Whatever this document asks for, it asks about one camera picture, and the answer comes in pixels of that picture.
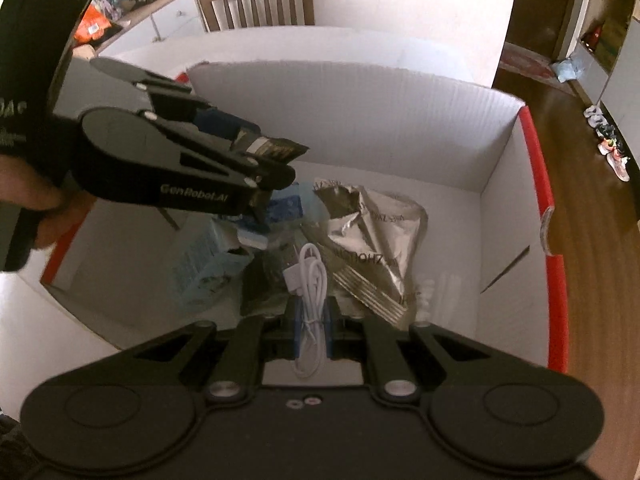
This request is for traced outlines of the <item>person's left hand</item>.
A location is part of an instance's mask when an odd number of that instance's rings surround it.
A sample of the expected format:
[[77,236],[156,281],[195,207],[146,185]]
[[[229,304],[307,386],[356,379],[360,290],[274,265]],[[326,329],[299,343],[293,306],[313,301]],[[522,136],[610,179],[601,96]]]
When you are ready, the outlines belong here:
[[1,200],[44,213],[37,229],[37,249],[53,245],[78,226],[96,203],[86,191],[56,188],[24,159],[8,155],[1,156]]

